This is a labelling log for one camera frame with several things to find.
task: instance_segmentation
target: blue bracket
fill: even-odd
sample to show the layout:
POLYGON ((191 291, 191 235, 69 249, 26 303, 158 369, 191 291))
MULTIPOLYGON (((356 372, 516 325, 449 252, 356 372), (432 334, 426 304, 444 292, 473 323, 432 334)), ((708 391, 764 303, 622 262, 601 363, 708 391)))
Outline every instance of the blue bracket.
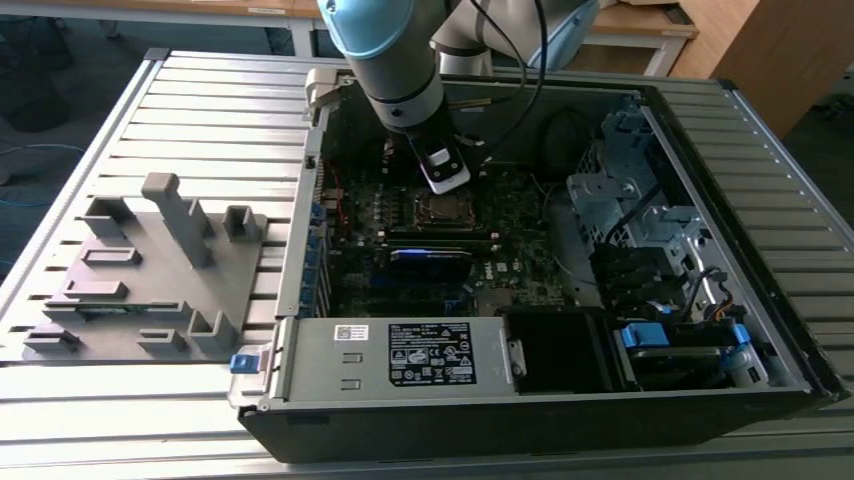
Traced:
POLYGON ((671 340, 661 323, 633 323, 620 331, 626 348, 669 347, 671 340))
POLYGON ((733 333, 736 334, 736 340, 739 340, 740 345, 748 345, 751 343, 751 332, 745 325, 741 323, 733 325, 733 333))
POLYGON ((232 370, 232 373, 258 373, 261 371, 261 364, 261 355, 238 353, 232 356, 229 370, 232 370))

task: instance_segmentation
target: metal worktable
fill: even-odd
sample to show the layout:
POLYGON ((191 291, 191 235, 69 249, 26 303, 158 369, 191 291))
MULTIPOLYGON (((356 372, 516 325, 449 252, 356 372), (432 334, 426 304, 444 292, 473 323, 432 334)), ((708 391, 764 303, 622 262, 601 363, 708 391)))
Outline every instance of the metal worktable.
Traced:
MULTIPOLYGON (((289 218, 304 158, 306 74, 337 61, 173 52, 146 60, 0 289, 0 354, 17 327, 46 320, 42 303, 90 230, 74 220, 93 195, 127 195, 150 171, 175 172, 207 212, 233 200, 272 218, 246 342, 274 325, 289 218)), ((656 85, 840 374, 854 378, 854 236, 741 94, 713 81, 565 74, 656 85)), ((429 462, 289 466, 268 454, 226 401, 228 365, 9 366, 0 369, 3 478, 509 473, 614 469, 634 475, 767 476, 852 468, 854 401, 757 424, 692 447, 429 462), (664 464, 680 464, 665 467, 664 464)))

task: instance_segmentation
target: barcode sticker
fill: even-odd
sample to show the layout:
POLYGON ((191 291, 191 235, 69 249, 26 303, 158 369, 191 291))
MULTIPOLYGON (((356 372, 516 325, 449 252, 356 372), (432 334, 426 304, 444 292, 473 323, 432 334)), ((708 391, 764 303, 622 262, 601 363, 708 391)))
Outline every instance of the barcode sticker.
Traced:
POLYGON ((250 13, 262 13, 265 15, 285 15, 286 11, 280 8, 248 8, 250 13))
POLYGON ((336 340, 366 341, 369 339, 368 325, 336 325, 336 340))

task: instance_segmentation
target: warning label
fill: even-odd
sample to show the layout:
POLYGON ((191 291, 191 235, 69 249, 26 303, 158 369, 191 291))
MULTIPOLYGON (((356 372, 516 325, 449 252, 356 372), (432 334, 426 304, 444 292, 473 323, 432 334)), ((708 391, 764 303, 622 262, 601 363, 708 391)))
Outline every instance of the warning label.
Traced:
POLYGON ((469 323, 389 325, 389 380, 397 387, 478 383, 469 323))

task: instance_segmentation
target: circuit board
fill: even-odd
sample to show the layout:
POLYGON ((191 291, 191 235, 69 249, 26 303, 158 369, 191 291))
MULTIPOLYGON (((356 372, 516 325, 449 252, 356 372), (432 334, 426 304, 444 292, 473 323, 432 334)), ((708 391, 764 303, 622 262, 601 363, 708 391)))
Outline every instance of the circuit board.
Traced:
POLYGON ((530 176, 485 170, 436 196, 386 162, 333 166, 328 176, 332 315, 492 316, 510 305, 572 302, 530 176))

